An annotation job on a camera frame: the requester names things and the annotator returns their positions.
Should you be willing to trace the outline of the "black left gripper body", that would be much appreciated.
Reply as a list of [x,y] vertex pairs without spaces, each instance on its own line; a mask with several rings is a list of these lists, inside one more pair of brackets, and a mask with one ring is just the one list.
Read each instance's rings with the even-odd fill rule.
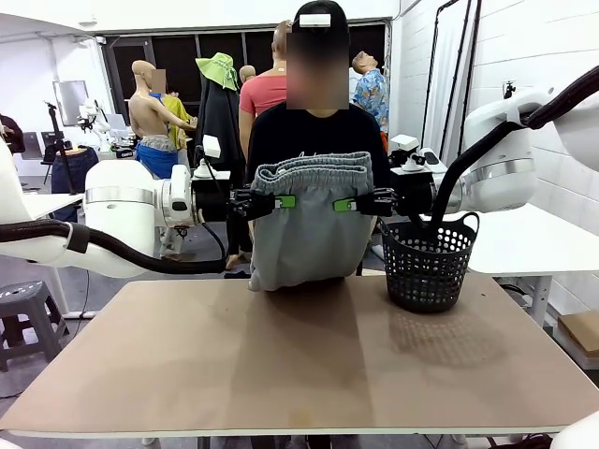
[[229,180],[192,180],[198,215],[205,222],[225,222],[230,197]]

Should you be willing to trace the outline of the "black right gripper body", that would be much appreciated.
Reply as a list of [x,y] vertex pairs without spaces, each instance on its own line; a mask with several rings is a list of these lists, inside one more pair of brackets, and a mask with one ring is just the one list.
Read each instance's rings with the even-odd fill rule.
[[395,211],[400,216],[425,214],[431,211],[434,201],[434,180],[429,171],[404,172],[392,168],[391,188],[395,192]]

